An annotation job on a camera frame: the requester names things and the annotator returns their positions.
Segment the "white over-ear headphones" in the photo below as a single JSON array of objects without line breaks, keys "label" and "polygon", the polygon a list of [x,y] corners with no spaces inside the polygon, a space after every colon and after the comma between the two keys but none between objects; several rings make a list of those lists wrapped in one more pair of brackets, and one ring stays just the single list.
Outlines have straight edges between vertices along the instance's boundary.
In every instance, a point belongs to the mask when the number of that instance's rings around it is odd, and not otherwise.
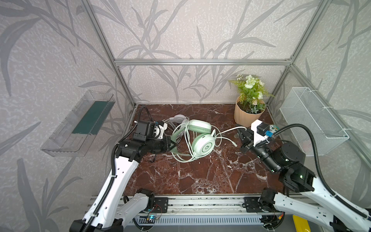
[{"label": "white over-ear headphones", "polygon": [[189,121],[189,118],[184,115],[175,115],[170,117],[169,119],[164,119],[164,123],[166,123],[172,130],[174,130],[177,126],[182,123],[186,123]]}]

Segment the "mint green over-ear headphones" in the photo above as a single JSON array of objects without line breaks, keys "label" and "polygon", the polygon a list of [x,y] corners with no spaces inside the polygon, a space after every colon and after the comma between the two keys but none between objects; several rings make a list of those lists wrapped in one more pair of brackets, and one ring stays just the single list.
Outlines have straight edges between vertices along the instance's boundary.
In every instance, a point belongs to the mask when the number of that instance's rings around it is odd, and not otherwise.
[{"label": "mint green over-ear headphones", "polygon": [[212,125],[201,120],[188,120],[177,126],[171,135],[171,141],[184,137],[189,153],[182,154],[174,147],[170,150],[174,159],[181,163],[196,161],[208,156],[215,147],[216,135]]}]

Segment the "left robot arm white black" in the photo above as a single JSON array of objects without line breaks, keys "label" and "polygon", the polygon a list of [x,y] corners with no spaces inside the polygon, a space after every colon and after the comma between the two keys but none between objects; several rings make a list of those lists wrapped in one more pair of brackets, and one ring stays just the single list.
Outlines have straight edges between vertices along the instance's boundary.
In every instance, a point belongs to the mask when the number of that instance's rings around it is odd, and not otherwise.
[{"label": "left robot arm white black", "polygon": [[111,152],[111,173],[90,210],[82,219],[72,222],[71,232],[122,232],[140,212],[153,207],[153,192],[141,188],[124,204],[122,218],[116,218],[119,201],[142,158],[148,153],[166,153],[175,146],[165,134],[167,127],[164,121],[137,119],[128,132],[132,138],[124,135],[115,144]]}]

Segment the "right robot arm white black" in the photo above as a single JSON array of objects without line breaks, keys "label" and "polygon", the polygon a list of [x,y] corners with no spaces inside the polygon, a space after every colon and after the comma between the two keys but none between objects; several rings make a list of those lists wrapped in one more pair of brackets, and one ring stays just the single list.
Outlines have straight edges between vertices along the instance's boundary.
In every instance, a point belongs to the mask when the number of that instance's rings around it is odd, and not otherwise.
[{"label": "right robot arm white black", "polygon": [[[301,128],[309,136],[314,152],[316,172],[304,166],[305,154],[292,142],[283,143],[276,150],[268,144],[279,134],[291,128]],[[257,200],[256,208],[266,212],[283,212],[300,216],[305,220],[334,232],[369,232],[371,211],[365,209],[335,192],[326,183],[319,164],[315,137],[302,124],[285,126],[275,133],[269,132],[269,125],[256,120],[251,128],[238,126],[241,152],[252,152],[272,173],[279,174],[279,181],[287,188],[299,193],[318,206],[297,201],[287,195],[265,188]]]}]

